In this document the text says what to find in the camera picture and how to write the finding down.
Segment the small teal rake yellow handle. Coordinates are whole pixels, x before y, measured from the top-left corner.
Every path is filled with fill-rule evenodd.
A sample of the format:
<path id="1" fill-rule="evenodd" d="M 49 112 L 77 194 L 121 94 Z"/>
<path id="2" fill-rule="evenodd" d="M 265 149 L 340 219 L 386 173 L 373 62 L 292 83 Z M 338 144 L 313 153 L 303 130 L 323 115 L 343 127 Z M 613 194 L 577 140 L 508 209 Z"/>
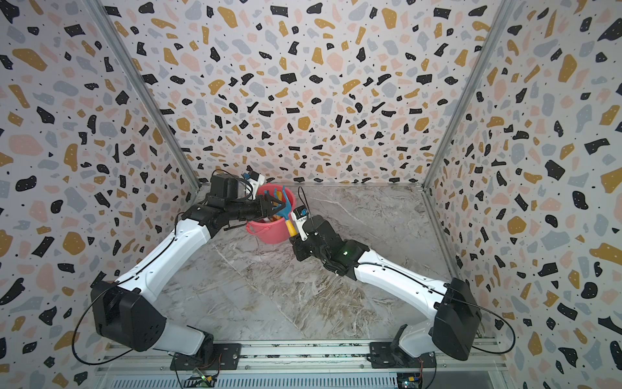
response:
<path id="1" fill-rule="evenodd" d="M 284 202 L 284 206 L 280 209 L 275 215 L 269 217 L 271 221 L 285 219 L 285 225 L 287 226 L 289 236 L 291 238 L 298 235 L 296 228 L 293 225 L 293 222 L 290 220 L 290 215 L 293 210 L 292 203 L 289 200 L 286 188 L 284 186 L 281 187 L 281 190 L 274 190 L 273 196 L 277 198 L 279 201 Z"/>

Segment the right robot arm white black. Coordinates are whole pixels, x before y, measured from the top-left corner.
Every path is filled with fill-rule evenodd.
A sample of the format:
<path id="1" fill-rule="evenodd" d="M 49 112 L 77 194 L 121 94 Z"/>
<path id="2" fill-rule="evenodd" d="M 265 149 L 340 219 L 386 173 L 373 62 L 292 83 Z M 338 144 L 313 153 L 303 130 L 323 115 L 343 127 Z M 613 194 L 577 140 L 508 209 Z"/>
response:
<path id="1" fill-rule="evenodd" d="M 432 352 L 469 358 L 482 314 L 465 281 L 436 280 L 398 266 L 361 242 L 343 240 L 320 216 L 295 225 L 290 243 L 298 261 L 318 259 L 327 271 L 383 289 L 424 315 L 424 322 L 398 331 L 399 350 L 412 358 Z"/>

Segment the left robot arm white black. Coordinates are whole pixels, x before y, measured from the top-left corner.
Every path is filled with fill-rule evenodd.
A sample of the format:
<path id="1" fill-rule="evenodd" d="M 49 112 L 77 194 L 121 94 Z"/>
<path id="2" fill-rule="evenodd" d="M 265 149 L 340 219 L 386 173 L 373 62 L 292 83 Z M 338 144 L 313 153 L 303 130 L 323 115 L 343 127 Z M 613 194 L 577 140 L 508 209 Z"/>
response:
<path id="1" fill-rule="evenodd" d="M 201 353 L 207 333 L 170 322 L 155 303 L 186 261 L 222 230 L 273 217 L 288 205 L 284 195 L 260 191 L 262 175 L 215 175 L 205 199 L 177 219 L 173 231 L 140 263 L 112 283 L 92 289 L 92 313 L 100 336 L 137 352 L 151 348 L 187 356 Z"/>

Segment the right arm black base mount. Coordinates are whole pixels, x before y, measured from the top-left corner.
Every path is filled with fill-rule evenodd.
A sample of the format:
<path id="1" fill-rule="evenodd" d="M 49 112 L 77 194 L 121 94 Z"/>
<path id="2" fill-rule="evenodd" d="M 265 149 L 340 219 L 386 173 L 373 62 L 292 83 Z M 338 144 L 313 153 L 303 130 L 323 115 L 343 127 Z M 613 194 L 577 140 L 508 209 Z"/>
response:
<path id="1" fill-rule="evenodd" d="M 400 327 L 392 342 L 371 342 L 369 344 L 369 361 L 374 369 L 419 369 L 434 368 L 437 366 L 436 355 L 425 353 L 413 358 L 405 353 L 398 345 L 399 338 L 407 328 L 406 324 Z"/>

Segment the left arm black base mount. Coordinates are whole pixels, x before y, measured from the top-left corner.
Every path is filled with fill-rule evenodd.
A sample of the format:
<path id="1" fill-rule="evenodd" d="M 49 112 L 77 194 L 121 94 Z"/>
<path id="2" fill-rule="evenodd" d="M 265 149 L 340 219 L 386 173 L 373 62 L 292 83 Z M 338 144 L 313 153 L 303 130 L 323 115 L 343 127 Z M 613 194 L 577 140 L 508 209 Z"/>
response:
<path id="1" fill-rule="evenodd" d="M 204 332 L 203 340 L 199 351 L 194 355 L 184 355 L 176 353 L 170 364 L 172 371 L 193 371 L 199 368 L 201 371 L 235 371 L 238 367 L 241 356 L 242 344 L 240 343 L 218 343 L 214 336 Z"/>

